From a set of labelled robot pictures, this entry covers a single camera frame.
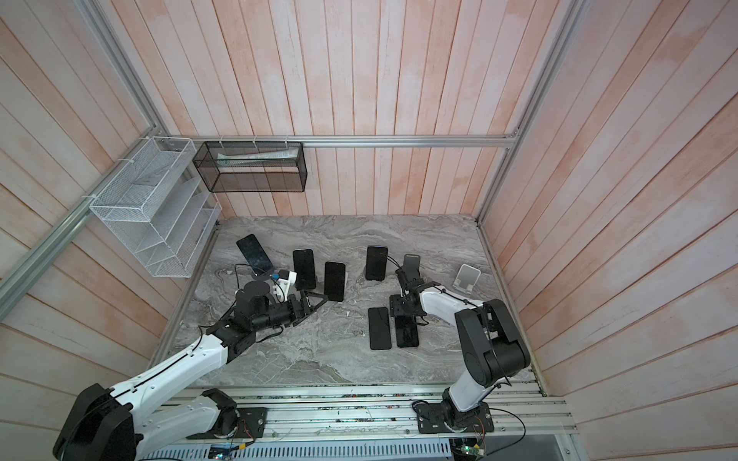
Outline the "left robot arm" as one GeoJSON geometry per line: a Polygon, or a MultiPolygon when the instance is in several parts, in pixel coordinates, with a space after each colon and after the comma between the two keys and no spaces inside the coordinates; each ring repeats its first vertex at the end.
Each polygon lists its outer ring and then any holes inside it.
{"type": "Polygon", "coordinates": [[[188,436],[229,439],[238,431],[236,402],[216,388],[190,403],[162,408],[202,376],[238,358],[263,330],[282,333],[322,307],[327,296],[290,294],[249,282],[234,303],[182,351],[141,374],[105,388],[92,384],[73,403],[52,449],[58,460],[138,460],[188,436]]]}

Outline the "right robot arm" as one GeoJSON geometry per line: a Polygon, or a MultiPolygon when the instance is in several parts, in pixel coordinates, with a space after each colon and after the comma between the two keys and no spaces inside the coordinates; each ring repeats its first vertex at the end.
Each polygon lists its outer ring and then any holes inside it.
{"type": "Polygon", "coordinates": [[[499,299],[472,300],[436,282],[425,282],[415,269],[395,271],[401,293],[390,298],[390,313],[411,319],[432,315],[457,328],[465,366],[439,403],[411,404],[422,434],[492,432],[484,399],[530,366],[530,351],[509,308],[499,299]]]}

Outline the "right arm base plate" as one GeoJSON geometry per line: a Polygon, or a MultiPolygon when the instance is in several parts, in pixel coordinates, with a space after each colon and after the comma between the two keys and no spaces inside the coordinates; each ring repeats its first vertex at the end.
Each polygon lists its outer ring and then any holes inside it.
{"type": "Polygon", "coordinates": [[[493,420],[486,403],[481,403],[472,410],[460,412],[445,401],[442,403],[414,401],[411,409],[416,414],[418,431],[421,434],[476,432],[484,435],[494,431],[493,420]]]}

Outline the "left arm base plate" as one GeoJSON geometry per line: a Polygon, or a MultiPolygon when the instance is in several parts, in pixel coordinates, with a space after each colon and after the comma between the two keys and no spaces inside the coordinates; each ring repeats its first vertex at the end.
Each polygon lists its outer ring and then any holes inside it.
{"type": "Polygon", "coordinates": [[[234,438],[247,441],[263,438],[267,414],[266,407],[238,407],[238,427],[234,438]]]}

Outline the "purple edged phone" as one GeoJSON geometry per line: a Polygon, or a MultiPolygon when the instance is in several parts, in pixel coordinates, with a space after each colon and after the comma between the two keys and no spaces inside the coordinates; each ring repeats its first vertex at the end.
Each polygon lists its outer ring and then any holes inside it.
{"type": "Polygon", "coordinates": [[[418,326],[414,317],[396,316],[395,332],[398,348],[417,348],[419,346],[418,326]]]}

